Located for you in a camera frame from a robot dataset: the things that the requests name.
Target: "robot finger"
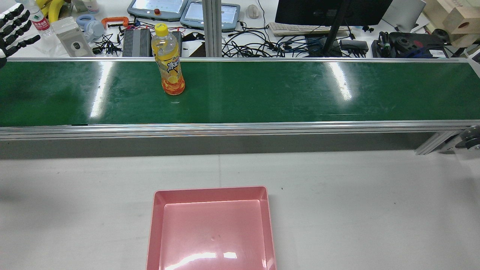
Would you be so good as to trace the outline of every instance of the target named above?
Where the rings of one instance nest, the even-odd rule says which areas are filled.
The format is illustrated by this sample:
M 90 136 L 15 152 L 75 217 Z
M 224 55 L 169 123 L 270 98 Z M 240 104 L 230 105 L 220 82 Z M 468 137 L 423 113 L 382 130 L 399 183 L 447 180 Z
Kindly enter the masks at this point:
M 32 38 L 19 41 L 17 44 L 10 46 L 9 48 L 5 47 L 5 49 L 0 49 L 0 58 L 9 57 L 14 53 L 16 53 L 18 50 L 20 50 L 21 48 L 25 48 L 27 47 L 27 45 L 32 45 L 39 40 L 40 40 L 40 35 L 36 35 Z
M 28 31 L 31 26 L 32 26 L 32 22 L 28 21 L 25 24 L 23 24 L 21 27 L 16 29 L 16 31 L 10 28 L 9 29 L 10 33 L 8 33 L 7 36 L 3 37 L 2 35 L 0 35 L 0 46 L 7 47 L 13 44 L 17 40 L 17 38 L 19 36 L 22 36 L 26 31 Z
M 15 20 L 16 17 L 22 16 L 23 17 L 23 12 L 25 11 L 25 7 L 22 4 L 15 4 L 11 8 L 9 8 L 7 11 L 4 11 L 0 13 L 0 28 L 4 27 L 8 21 L 13 21 Z

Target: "water bottle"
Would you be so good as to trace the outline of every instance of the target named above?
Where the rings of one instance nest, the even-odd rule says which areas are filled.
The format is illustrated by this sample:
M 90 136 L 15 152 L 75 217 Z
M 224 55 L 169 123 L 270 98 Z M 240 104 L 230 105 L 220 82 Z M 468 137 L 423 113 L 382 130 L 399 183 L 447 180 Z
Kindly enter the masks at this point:
M 169 95 L 181 94 L 185 89 L 185 80 L 180 68 L 180 54 L 177 38 L 168 32 L 166 24 L 155 25 L 152 50 L 160 69 L 162 87 Z
M 16 0 L 17 3 L 23 4 L 30 12 L 30 21 L 42 36 L 50 36 L 53 33 L 50 23 L 43 15 L 35 0 Z

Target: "plastic tray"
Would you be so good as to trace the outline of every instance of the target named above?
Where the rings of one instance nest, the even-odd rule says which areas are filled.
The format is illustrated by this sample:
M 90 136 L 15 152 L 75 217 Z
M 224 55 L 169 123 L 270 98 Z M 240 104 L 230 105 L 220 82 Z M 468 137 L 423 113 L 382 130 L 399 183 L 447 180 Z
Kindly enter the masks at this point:
M 155 193 L 147 270 L 276 270 L 263 186 Z

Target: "monitor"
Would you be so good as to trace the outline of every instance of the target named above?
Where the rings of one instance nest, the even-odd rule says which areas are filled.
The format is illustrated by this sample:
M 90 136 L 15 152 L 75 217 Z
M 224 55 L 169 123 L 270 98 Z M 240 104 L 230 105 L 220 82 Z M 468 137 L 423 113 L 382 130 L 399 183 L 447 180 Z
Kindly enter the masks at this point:
M 240 13 L 240 6 L 236 4 L 222 3 L 222 31 L 235 30 Z M 180 23 L 194 29 L 204 28 L 204 12 L 201 0 L 189 0 L 182 14 Z
M 290 25 L 331 26 L 328 37 L 319 40 L 321 54 L 339 56 L 334 46 L 338 28 L 377 25 L 393 0 L 279 0 L 275 22 Z
M 275 22 L 331 26 L 341 3 L 341 0 L 279 0 Z M 391 3 L 392 0 L 352 0 L 341 25 L 377 25 Z
M 164 21 L 179 21 L 187 0 L 133 0 L 127 12 L 138 18 Z

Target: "metal pole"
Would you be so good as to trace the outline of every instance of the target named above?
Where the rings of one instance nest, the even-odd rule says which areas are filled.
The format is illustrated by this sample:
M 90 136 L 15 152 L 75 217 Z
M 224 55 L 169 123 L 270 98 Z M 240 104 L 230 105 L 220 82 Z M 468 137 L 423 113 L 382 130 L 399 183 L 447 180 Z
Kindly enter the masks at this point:
M 330 50 L 332 49 L 333 42 L 335 41 L 336 35 L 338 34 L 338 29 L 340 28 L 345 19 L 345 14 L 347 14 L 347 9 L 350 6 L 351 2 L 352 0 L 343 0 L 340 4 L 340 8 L 336 12 L 335 20 L 333 21 L 330 32 L 328 33 L 327 40 L 324 44 L 324 48 L 322 50 L 323 55 L 329 55 Z
M 203 0 L 207 57 L 222 57 L 222 1 Z

